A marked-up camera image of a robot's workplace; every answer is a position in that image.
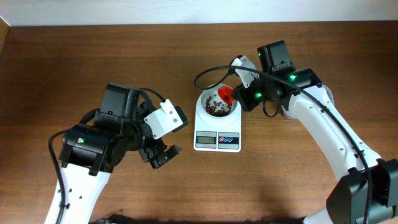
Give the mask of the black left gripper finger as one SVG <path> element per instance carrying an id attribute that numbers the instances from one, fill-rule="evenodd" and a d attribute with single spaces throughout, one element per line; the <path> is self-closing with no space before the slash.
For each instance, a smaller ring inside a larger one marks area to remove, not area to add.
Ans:
<path id="1" fill-rule="evenodd" d="M 169 160 L 173 159 L 182 150 L 181 147 L 173 145 L 167 151 L 162 151 L 156 154 L 151 160 L 150 164 L 153 169 L 158 169 L 166 164 Z"/>
<path id="2" fill-rule="evenodd" d="M 144 162 L 163 162 L 166 160 L 166 153 L 162 146 L 152 146 L 139 149 L 139 154 Z"/>

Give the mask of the orange measuring scoop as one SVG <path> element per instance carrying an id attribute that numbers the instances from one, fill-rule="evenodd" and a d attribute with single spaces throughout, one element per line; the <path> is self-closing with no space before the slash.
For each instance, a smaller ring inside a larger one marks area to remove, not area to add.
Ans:
<path id="1" fill-rule="evenodd" d="M 227 104 L 231 105 L 234 101 L 232 97 L 233 89 L 228 85 L 223 85 L 218 88 L 218 96 Z"/>

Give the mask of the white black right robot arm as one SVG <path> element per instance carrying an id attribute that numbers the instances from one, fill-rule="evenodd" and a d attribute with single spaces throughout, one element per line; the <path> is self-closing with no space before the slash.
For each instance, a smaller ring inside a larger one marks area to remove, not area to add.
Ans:
<path id="1" fill-rule="evenodd" d="M 299 120 L 318 144 L 337 185 L 325 208 L 299 223 L 380 223 L 397 218 L 397 160 L 385 161 L 353 131 L 329 90 L 310 68 L 297 70 L 283 40 L 259 47 L 261 70 L 245 56 L 231 61 L 242 81 L 233 98 L 244 111 L 281 101 L 286 117 Z"/>

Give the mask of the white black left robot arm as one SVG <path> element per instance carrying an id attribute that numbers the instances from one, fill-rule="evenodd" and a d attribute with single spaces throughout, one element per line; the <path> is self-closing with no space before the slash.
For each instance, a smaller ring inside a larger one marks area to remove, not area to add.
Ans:
<path id="1" fill-rule="evenodd" d="M 128 151 L 158 169 L 181 150 L 162 136 L 188 124 L 179 106 L 162 99 L 156 108 L 147 88 L 110 83 L 100 108 L 49 139 L 57 186 L 46 223 L 88 223 L 114 168 Z"/>

